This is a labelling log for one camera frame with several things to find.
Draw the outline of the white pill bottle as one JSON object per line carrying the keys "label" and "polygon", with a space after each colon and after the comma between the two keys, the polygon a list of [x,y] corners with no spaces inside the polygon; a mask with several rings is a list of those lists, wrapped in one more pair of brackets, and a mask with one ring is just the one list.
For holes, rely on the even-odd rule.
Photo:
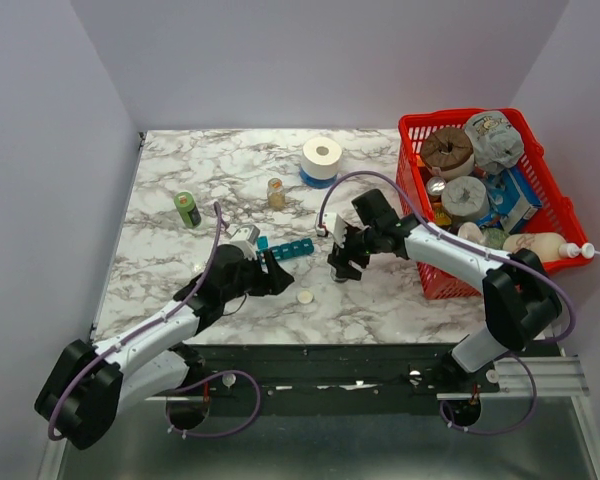
{"label": "white pill bottle", "polygon": [[342,266],[332,266],[331,278],[336,283],[347,282],[349,280],[348,268]]}

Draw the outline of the white bottle cap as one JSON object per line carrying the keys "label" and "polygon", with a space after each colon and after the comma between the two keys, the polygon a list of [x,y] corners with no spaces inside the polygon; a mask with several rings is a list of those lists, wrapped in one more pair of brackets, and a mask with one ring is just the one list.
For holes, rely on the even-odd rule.
{"label": "white bottle cap", "polygon": [[311,291],[303,290],[297,294],[297,301],[300,304],[307,305],[310,304],[314,299],[314,295]]}

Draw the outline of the teal weekly pill organizer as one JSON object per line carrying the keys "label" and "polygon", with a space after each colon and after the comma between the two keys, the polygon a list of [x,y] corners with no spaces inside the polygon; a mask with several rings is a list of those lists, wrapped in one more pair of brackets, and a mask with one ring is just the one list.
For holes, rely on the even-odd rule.
{"label": "teal weekly pill organizer", "polygon": [[266,236],[257,238],[256,246],[258,247],[257,255],[262,263],[265,262],[265,253],[271,252],[277,261],[290,260],[298,257],[312,255],[315,247],[310,238],[295,240],[289,243],[270,246]]}

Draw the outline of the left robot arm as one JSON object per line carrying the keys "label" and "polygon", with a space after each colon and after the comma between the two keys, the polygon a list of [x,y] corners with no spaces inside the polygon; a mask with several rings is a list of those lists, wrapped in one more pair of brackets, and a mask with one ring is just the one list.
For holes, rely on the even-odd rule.
{"label": "left robot arm", "polygon": [[202,372],[174,347],[213,325],[228,302],[277,296],[293,281],[271,252],[249,258],[236,245],[217,247],[202,274],[148,319],[101,343],[75,340],[62,350],[34,402],[49,439],[84,450],[124,406],[165,390],[194,393]]}

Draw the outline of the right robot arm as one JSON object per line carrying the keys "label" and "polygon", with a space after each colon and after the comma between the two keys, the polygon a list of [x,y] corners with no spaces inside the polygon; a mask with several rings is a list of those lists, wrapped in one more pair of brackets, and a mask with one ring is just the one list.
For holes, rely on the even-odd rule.
{"label": "right robot arm", "polygon": [[556,288],[533,252],[475,246],[417,213],[399,216],[378,189],[358,196],[352,205],[361,227],[338,214],[321,212],[316,220],[317,233],[334,241],[328,263],[336,279],[360,280],[371,256],[391,253],[433,266],[481,293],[485,325],[448,353],[439,370],[447,389],[465,390],[476,380],[476,371],[505,353],[524,350],[560,316]]}

